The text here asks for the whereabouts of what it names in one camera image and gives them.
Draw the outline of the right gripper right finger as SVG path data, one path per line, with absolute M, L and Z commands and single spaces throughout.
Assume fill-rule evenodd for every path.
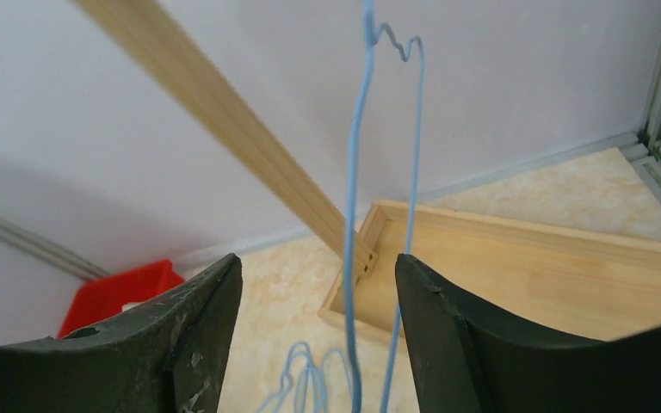
M 395 280 L 422 412 L 661 412 L 661 325 L 613 341 L 565 333 L 408 254 Z

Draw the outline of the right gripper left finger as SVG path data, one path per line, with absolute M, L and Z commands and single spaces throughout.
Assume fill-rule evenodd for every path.
M 64 338 L 0 346 L 0 412 L 215 412 L 242 290 L 230 254 Z

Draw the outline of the red plastic bin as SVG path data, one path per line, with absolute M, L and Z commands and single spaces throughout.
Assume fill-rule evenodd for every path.
M 181 285 L 184 279 L 173 263 L 160 260 L 106 278 L 93 280 L 78 288 L 58 337 L 98 323 L 123 312 L 129 305 L 152 299 Z

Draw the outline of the wooden hanger rack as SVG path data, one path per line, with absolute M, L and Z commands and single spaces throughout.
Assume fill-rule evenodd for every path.
M 344 219 L 155 1 L 81 9 L 335 253 Z M 521 317 L 596 339 L 661 324 L 661 242 L 417 206 L 411 252 Z

